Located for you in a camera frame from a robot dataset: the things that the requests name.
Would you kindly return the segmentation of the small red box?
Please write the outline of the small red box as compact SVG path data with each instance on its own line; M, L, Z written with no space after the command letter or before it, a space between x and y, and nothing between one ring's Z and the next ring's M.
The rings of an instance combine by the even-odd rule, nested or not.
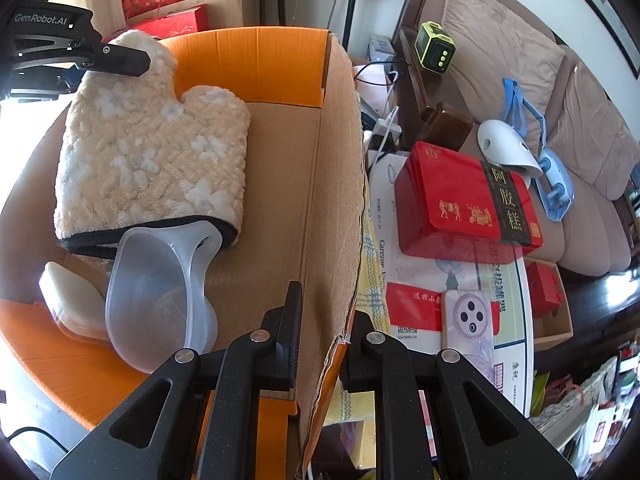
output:
M564 292L556 266L528 260L526 273L534 318L543 318L558 310L564 301Z

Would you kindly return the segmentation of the brown sofa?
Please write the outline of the brown sofa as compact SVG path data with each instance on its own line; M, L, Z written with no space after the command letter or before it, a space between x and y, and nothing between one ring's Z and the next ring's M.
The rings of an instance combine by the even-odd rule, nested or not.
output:
M393 43L401 143L538 169L535 257L585 276L625 271L616 205L639 144L582 59L516 0L405 0Z

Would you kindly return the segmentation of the white fan carton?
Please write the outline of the white fan carton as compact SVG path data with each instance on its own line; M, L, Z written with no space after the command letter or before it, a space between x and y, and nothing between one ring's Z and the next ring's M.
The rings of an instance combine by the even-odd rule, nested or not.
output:
M388 321L408 349L453 348L472 362L524 416L534 382L534 330L525 261L508 264L404 254L395 180L405 157L386 155L370 173L370 193Z

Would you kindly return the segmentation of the red tin box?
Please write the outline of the red tin box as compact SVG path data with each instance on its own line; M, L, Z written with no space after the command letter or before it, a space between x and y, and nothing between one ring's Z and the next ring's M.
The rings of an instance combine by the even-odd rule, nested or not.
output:
M508 264L544 244L518 174L418 142L395 180L400 250L411 257Z

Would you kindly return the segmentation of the framed wall picture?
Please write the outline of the framed wall picture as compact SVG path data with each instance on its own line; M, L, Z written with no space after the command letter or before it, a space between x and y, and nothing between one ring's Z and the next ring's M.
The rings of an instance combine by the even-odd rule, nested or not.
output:
M634 78L639 78L639 43L614 0L585 0L623 53Z

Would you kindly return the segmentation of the blue plastic frame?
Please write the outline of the blue plastic frame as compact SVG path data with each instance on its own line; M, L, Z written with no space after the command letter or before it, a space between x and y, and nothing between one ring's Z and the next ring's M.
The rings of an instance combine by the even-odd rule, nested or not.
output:
M536 119L540 127L538 153L535 155L542 176L548 188L542 184L541 177L535 178L536 189L549 220L560 222L573 205L575 191L573 181L567 169L554 151L547 146L547 122L544 114L526 99L524 90L514 79L503 78L506 106L501 120L511 126L523 139L527 134L526 112Z

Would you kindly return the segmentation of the brown wooden box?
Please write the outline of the brown wooden box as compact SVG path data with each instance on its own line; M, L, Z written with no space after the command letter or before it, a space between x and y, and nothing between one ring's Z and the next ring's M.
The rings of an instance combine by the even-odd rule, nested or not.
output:
M456 110L451 105L438 102L428 114L416 140L459 151L474 126L472 117Z

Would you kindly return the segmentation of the clear plastic measuring cup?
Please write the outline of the clear plastic measuring cup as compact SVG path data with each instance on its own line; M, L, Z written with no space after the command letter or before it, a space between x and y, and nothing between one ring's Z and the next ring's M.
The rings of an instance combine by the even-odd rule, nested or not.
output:
M217 315L205 278L222 245L207 221L134 228L120 240L107 287L105 324L117 354L145 374L187 348L214 348Z

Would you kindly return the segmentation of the green black cube device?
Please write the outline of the green black cube device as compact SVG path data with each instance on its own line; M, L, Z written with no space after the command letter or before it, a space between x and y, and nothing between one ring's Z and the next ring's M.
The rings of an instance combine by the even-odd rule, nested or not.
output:
M423 22L419 26L414 48L420 66L436 74L446 73L457 50L454 40L433 21Z

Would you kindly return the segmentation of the white curved plastic device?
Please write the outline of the white curved plastic device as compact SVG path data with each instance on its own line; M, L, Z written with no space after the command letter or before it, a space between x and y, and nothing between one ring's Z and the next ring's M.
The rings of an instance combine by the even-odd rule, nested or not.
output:
M489 119L477 129L477 143L493 165L517 172L521 177L539 178L542 170L524 139L506 122Z

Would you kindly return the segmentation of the cream fluffy mitten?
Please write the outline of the cream fluffy mitten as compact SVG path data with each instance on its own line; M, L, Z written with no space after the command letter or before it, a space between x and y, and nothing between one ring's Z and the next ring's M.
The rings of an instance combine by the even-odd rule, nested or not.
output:
M88 73L66 116L54 232L72 254L111 259L137 226L207 221L231 246L241 232L250 110L228 89L174 90L175 55L140 30L112 44L141 50L140 77Z

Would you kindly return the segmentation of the pink patterned smartphone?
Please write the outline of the pink patterned smartphone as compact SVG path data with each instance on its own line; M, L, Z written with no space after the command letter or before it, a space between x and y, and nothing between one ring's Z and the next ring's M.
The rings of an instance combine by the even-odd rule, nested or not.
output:
M457 350L494 383L494 324L486 292L451 289L442 295L442 348Z

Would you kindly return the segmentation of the white power strip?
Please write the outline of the white power strip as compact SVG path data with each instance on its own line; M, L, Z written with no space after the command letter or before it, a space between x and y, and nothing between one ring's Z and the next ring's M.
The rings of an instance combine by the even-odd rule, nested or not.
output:
M401 126L388 118L378 118L371 133L374 136L390 136L396 142L402 133Z

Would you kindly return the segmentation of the white soap box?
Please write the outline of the white soap box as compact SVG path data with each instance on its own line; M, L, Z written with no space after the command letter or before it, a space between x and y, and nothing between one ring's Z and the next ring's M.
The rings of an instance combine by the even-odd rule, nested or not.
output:
M108 344L105 300L81 276L58 263L48 262L39 288L56 326L67 337L95 344Z

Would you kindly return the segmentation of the red Ferrero gift box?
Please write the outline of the red Ferrero gift box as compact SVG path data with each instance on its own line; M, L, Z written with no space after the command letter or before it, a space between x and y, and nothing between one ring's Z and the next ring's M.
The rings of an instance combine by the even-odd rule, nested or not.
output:
M161 14L156 9L132 18L123 29L113 32L107 40L111 41L129 29L141 30L157 40L164 40L205 32L209 29L209 24L205 6L192 6L190 9L168 14Z

